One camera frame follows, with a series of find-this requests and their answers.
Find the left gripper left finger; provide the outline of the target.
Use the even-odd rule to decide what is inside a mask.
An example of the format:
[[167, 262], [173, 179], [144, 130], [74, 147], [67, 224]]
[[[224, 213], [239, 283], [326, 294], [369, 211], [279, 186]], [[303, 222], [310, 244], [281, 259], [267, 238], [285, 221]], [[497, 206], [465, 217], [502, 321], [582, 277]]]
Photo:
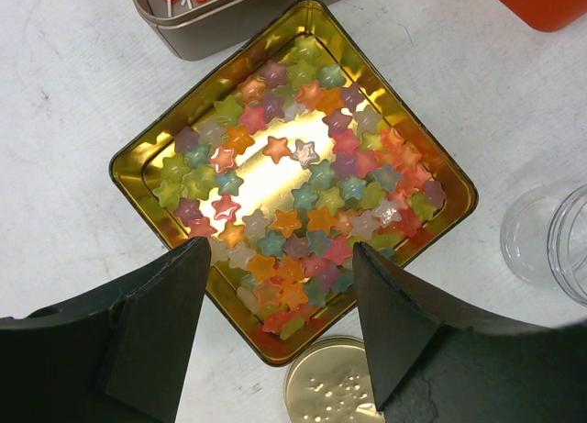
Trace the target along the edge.
[[211, 249], [155, 261], [27, 317], [1, 321], [4, 422], [173, 422]]

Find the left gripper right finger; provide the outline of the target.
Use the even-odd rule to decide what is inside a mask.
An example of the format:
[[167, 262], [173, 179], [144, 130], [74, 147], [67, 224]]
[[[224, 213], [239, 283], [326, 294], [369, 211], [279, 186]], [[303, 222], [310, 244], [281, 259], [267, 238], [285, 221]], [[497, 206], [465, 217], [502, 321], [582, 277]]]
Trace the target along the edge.
[[544, 328], [464, 302], [372, 246], [353, 272], [376, 408], [388, 422], [583, 422], [586, 325]]

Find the gold tin with star candies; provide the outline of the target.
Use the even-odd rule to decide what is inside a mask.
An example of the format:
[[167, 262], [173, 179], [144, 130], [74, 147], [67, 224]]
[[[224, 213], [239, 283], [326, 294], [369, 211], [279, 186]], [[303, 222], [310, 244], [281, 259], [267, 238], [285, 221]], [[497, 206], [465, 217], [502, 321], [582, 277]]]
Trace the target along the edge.
[[356, 242], [406, 264], [478, 201], [319, 0], [293, 3], [110, 174], [167, 246], [210, 242], [207, 293], [272, 366], [356, 305]]

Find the beige tin with lollipops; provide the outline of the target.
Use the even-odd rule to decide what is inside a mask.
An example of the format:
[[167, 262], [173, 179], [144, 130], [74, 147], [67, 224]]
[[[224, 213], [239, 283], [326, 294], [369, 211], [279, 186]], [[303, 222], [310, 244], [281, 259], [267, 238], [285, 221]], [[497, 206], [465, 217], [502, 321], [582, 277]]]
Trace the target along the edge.
[[[296, 0], [132, 0], [176, 57], [198, 61], [250, 39]], [[329, 5], [340, 0], [321, 0]]]

